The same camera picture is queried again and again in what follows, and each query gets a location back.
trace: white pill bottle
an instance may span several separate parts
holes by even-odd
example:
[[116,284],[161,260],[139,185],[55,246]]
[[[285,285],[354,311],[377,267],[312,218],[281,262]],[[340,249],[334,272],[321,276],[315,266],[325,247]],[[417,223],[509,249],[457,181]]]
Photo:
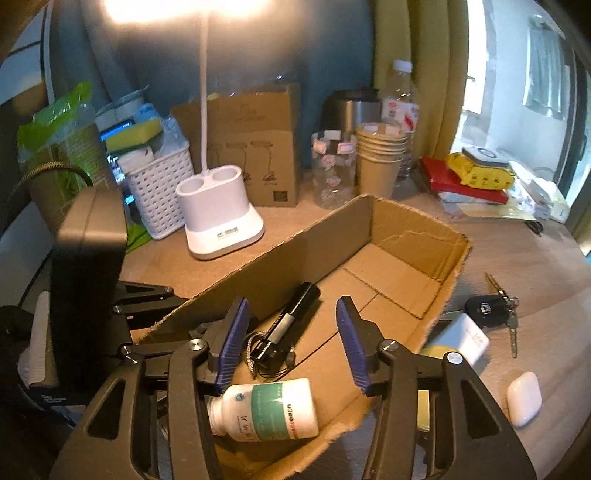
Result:
[[258,385],[233,385],[207,399],[214,435],[237,442],[296,440],[318,435],[318,419],[307,378]]

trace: yellow package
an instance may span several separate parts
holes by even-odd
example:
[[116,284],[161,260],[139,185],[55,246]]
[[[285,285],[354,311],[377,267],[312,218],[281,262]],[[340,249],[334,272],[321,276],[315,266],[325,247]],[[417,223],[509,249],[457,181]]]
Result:
[[453,170],[462,185],[482,190],[505,190],[515,181],[513,172],[504,168],[481,167],[461,153],[447,157],[447,167]]

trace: car key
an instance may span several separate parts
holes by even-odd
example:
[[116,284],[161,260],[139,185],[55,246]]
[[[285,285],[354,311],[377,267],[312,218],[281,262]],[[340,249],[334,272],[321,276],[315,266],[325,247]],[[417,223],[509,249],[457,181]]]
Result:
[[514,313],[509,315],[507,326],[509,327],[509,335],[511,336],[511,355],[513,358],[517,358],[517,327],[519,326],[517,315]]
[[507,325],[511,335],[511,355],[517,358],[519,321],[515,309],[519,306],[519,300],[516,297],[510,297],[489,273],[486,274],[486,278],[498,294],[472,297],[466,302],[464,311],[480,328]]

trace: desk lamp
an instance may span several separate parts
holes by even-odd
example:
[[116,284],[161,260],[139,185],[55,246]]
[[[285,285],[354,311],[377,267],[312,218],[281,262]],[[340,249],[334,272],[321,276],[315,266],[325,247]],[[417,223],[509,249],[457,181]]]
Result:
[[105,0],[111,18],[118,23],[162,21],[201,13],[200,100],[201,173],[182,181],[176,194],[185,217],[185,233],[191,253],[211,260],[253,244],[265,232],[263,220],[246,195],[242,170],[224,165],[207,167],[207,33],[209,16],[217,12],[245,18],[264,9],[269,0]]

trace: plastic water bottle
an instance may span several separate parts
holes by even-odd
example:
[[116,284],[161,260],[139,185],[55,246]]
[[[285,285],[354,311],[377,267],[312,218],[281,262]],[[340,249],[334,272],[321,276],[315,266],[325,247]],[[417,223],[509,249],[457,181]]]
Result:
[[382,122],[400,127],[407,133],[407,151],[402,159],[398,182],[405,180],[413,162],[413,135],[417,130],[419,105],[417,91],[412,78],[413,64],[396,60],[388,69],[386,85],[380,92],[382,99]]

